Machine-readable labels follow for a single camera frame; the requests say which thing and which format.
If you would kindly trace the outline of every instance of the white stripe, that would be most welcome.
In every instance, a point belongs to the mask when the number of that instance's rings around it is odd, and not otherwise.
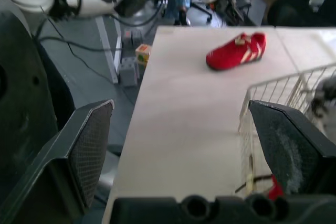
[[[247,49],[246,52],[244,53],[243,58],[240,61],[240,64],[244,63],[247,60],[247,58],[250,56],[250,54],[251,54],[251,50]]]
[[[257,43],[257,48],[258,48],[258,57],[257,57],[258,59],[261,56],[261,48],[258,43]]]
[[[248,59],[248,61],[252,61],[256,56],[257,56],[257,53],[254,52],[254,53],[251,55],[251,58]]]

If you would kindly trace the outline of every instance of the shoe sole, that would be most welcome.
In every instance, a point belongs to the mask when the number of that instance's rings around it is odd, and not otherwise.
[[[206,62],[206,64],[207,64],[207,66],[208,66],[210,69],[212,69],[212,70],[214,70],[214,71],[217,71],[217,72],[220,72],[220,71],[226,71],[226,70],[234,69],[234,68],[237,68],[237,67],[239,67],[239,66],[247,65],[247,64],[250,64],[250,63],[258,62],[258,61],[260,61],[261,59],[262,59],[262,57],[259,57],[259,58],[256,59],[256,60],[251,60],[251,61],[248,61],[248,62],[244,62],[244,63],[242,63],[242,64],[236,65],[236,66],[233,67],[233,68],[227,68],[227,69],[216,69],[216,68],[213,68],[212,66],[210,66],[207,62]]]

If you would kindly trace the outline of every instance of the tabletop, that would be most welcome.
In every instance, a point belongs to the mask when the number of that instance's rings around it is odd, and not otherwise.
[[[243,31],[266,34],[263,59],[211,71],[206,54]],[[232,194],[241,182],[237,128],[246,90],[252,84],[335,63],[323,33],[336,35],[336,29],[160,27],[104,223],[116,197],[182,200],[198,194],[213,200]]]

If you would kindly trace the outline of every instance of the metal frame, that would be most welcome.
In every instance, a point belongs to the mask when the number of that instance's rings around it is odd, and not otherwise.
[[[311,115],[309,106],[314,97],[318,83],[324,78],[336,74],[336,64],[314,68],[301,73],[291,74],[282,78],[265,81],[248,88],[242,110],[240,112],[241,173],[242,184],[251,177],[270,174],[252,115],[248,109],[250,100],[260,100],[292,107],[301,111],[323,134],[321,122]],[[254,185],[253,190],[265,192],[272,186],[270,181],[261,181]]]
[[[103,45],[103,48],[112,48],[110,46],[109,37],[106,32],[106,27],[104,23],[103,17],[97,17],[96,23],[98,27],[99,36],[101,39],[101,43]],[[116,46],[114,48],[121,48],[122,47],[122,41],[121,41],[121,28],[120,23],[115,19],[115,28],[117,32],[117,42]],[[114,57],[112,51],[105,51],[106,61],[110,69],[111,78],[113,83],[119,83],[118,78],[118,68],[121,60],[121,50],[116,50],[114,52]]]

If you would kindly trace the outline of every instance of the table leg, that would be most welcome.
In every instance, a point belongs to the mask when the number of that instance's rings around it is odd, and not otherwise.
[[[98,32],[99,36],[101,39],[101,43],[103,45],[103,48],[112,48],[110,46],[109,38],[106,32],[104,20],[102,17],[97,17],[96,18],[96,23],[98,27]],[[121,48],[121,30],[120,30],[120,25],[119,22],[115,21],[115,28],[117,30],[117,43],[115,48]],[[115,51],[114,52],[114,58],[113,58],[113,53],[111,51],[106,51],[105,52],[106,56],[106,61],[110,69],[111,77],[112,77],[112,82],[113,83],[118,83],[118,66],[120,62],[120,56],[121,56],[121,51]]]

